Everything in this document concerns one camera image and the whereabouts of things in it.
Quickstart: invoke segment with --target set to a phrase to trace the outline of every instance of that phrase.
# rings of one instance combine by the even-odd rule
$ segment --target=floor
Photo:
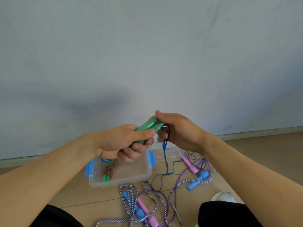
[[[241,140],[226,141],[251,159],[275,170],[276,172],[303,185],[303,132],[290,133],[275,136],[256,137]],[[175,173],[181,173],[186,168],[183,162],[175,164]],[[12,168],[0,169],[0,174]],[[169,169],[172,170],[172,162],[169,162]],[[151,179],[158,173],[166,171],[163,161],[156,162],[153,168]],[[97,221],[106,218],[125,218],[126,212],[119,195],[119,187],[93,188],[88,184],[88,179],[84,176],[85,170],[79,172],[51,201],[51,205],[63,208],[72,214],[85,227],[92,227]],[[184,226],[194,227],[197,223],[197,215],[201,203],[209,201],[211,197],[220,191],[230,191],[237,202],[242,202],[233,189],[226,183],[221,175],[212,173],[213,180],[209,184],[199,184],[192,191],[187,190],[186,185],[177,189],[177,209]],[[175,185],[178,175],[165,176],[163,178],[164,194],[168,197],[171,188]],[[182,177],[185,179],[195,179],[196,176],[187,172]],[[160,186],[160,177],[154,182],[155,188]],[[139,191],[142,191],[142,182],[135,183]],[[154,208],[153,202],[147,195],[140,197],[149,210]],[[155,217],[160,222],[163,221],[164,207],[157,201],[158,208]],[[171,226],[179,226],[177,218]],[[107,223],[100,226],[128,226],[127,223]]]

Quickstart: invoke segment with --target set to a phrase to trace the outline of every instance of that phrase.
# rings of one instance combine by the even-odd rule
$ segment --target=clear plastic box
[[[122,185],[125,183],[134,183],[144,181],[152,175],[152,167],[154,166],[153,153],[147,150],[137,160],[127,163],[121,161],[119,165],[113,166],[113,175],[110,181],[102,182],[102,170],[106,163],[101,161],[101,158],[95,158],[87,165],[89,169],[89,184],[92,187],[109,187]]]
[[[164,161],[164,153],[163,153],[163,143],[155,142],[151,146],[151,150],[154,153],[154,157],[158,161]],[[165,150],[165,155],[166,155],[166,160],[174,160],[178,161],[181,158],[179,157],[179,153],[181,152],[181,149],[177,147],[175,144],[171,142],[167,142],[166,150]]]

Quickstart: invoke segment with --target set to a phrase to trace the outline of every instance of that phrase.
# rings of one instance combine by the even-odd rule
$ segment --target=hand
[[[126,162],[132,162],[154,143],[153,136],[156,134],[154,129],[134,131],[137,128],[133,124],[124,124],[109,130],[88,133],[80,138],[89,140],[85,148],[91,149],[100,158],[116,159],[119,156]],[[146,140],[145,145],[132,144],[139,140]]]
[[[165,124],[169,124],[169,140],[183,150],[199,152],[204,144],[208,132],[202,130],[188,118],[181,114],[162,113],[159,110],[151,117],[157,117]],[[168,138],[168,127],[158,132],[158,141],[163,142]]]

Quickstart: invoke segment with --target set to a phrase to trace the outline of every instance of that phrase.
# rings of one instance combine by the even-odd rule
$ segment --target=pink jump rope handle
[[[184,158],[182,153],[179,153],[179,157],[189,166],[191,172],[193,172],[194,174],[198,173],[197,168],[195,168],[194,165],[192,165],[186,158]]]
[[[137,203],[139,204],[145,215],[150,214],[149,210],[146,208],[146,206],[143,204],[140,198],[137,199]],[[159,225],[159,222],[153,215],[148,218],[148,221],[151,227],[157,227]]]

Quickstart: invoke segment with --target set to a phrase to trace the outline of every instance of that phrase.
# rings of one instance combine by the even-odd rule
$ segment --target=black and white striped rope
[[[180,215],[179,215],[179,213],[178,213],[176,207],[173,205],[173,203],[172,203],[172,201],[171,201],[172,192],[175,191],[175,189],[176,189],[178,186],[180,186],[180,185],[182,185],[182,184],[184,184],[184,183],[186,183],[186,182],[210,183],[211,180],[212,180],[212,175],[211,175],[211,174],[210,174],[210,176],[209,176],[209,178],[208,178],[207,181],[198,181],[198,180],[188,179],[188,180],[185,180],[185,181],[183,181],[183,182],[177,184],[177,185],[170,191],[170,193],[169,193],[169,202],[170,202],[170,204],[171,204],[173,210],[175,211],[175,213],[176,213],[176,215],[177,215],[177,217],[178,217],[178,219],[179,219],[179,221],[180,221],[181,227],[183,227],[183,223],[182,223],[182,221],[181,221]],[[96,223],[95,227],[97,227],[97,226],[98,226],[99,224],[101,224],[101,223],[108,223],[108,222],[125,222],[125,221],[129,221],[129,227],[132,227],[133,222],[143,222],[146,226],[148,226],[147,218],[150,217],[150,216],[152,216],[152,215],[154,214],[154,212],[155,212],[156,209],[157,209],[157,203],[156,203],[155,199],[147,192],[147,190],[146,190],[146,188],[145,188],[145,184],[148,184],[148,185],[149,185],[149,187],[152,189],[152,191],[154,192],[154,194],[157,196],[157,198],[158,198],[158,199],[162,202],[162,204],[164,205],[164,221],[165,221],[166,226],[169,227],[169,223],[168,223],[168,221],[167,221],[167,215],[166,215],[166,209],[167,209],[166,204],[165,204],[165,202],[162,200],[162,198],[159,196],[158,191],[155,190],[154,187],[152,187],[152,185],[150,184],[149,181],[144,181],[144,182],[143,182],[143,190],[144,190],[144,192],[149,196],[149,198],[150,198],[150,199],[154,202],[154,204],[155,204],[155,207],[154,207],[153,211],[152,211],[150,214],[146,215],[145,217],[143,217],[143,218],[141,218],[141,219],[135,219],[135,217],[134,217],[134,214],[135,214],[135,205],[137,204],[137,199],[138,199],[138,196],[139,196],[139,194],[138,194],[138,189],[137,189],[137,187],[136,187],[134,184],[132,184],[132,185],[130,185],[130,186],[129,186],[129,185],[122,185],[122,186],[120,186],[120,188],[119,188],[119,192],[120,192],[120,196],[121,196],[121,198],[122,198],[122,201],[123,201],[123,203],[124,203],[125,210],[126,210],[126,212],[127,212],[127,216],[128,216],[128,217],[127,217],[127,218],[124,218],[124,219],[106,219],[106,220],[98,221],[98,222]],[[128,195],[128,197],[129,197],[128,200],[126,200],[125,197],[123,196],[123,193],[122,193],[122,188],[123,188],[123,187],[127,188],[127,195]],[[135,190],[136,190],[135,199],[134,199],[134,195],[133,195],[133,192],[132,192],[132,189],[131,189],[132,187],[134,187]]]

